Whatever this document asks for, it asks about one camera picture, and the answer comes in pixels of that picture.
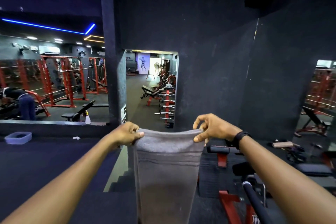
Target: black pillar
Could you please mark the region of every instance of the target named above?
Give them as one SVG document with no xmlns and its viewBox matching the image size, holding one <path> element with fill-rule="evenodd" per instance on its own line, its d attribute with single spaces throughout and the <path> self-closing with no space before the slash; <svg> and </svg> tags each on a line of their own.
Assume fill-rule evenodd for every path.
<svg viewBox="0 0 336 224">
<path fill-rule="evenodd" d="M 110 123 L 121 124 L 121 108 L 126 104 L 126 60 L 120 47 L 120 28 L 116 0 L 101 0 L 105 38 Z"/>
</svg>

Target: black wristband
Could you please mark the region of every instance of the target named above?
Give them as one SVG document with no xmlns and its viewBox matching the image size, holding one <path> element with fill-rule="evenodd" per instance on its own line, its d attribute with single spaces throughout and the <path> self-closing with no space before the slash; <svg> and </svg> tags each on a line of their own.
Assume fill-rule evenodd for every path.
<svg viewBox="0 0 336 224">
<path fill-rule="evenodd" d="M 244 136 L 251 137 L 251 135 L 246 131 L 241 131 L 238 134 L 236 134 L 235 137 L 233 138 L 232 145 L 236 147 L 238 150 L 239 150 L 239 142 Z"/>
</svg>

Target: black shirt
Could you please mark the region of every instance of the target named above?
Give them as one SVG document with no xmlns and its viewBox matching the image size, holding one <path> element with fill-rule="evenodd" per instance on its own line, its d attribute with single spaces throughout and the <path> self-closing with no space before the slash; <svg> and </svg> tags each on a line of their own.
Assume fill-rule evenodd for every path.
<svg viewBox="0 0 336 224">
<path fill-rule="evenodd" d="M 3 90 L 3 96 L 5 98 L 12 98 L 17 100 L 23 94 L 27 94 L 27 92 L 18 88 L 4 88 Z"/>
</svg>

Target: blue jeans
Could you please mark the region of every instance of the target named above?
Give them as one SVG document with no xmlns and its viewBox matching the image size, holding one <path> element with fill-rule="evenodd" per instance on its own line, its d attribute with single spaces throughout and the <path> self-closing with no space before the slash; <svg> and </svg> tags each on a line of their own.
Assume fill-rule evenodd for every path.
<svg viewBox="0 0 336 224">
<path fill-rule="evenodd" d="M 23 120 L 36 120 L 35 101 L 30 95 L 19 98 L 19 110 Z"/>
</svg>

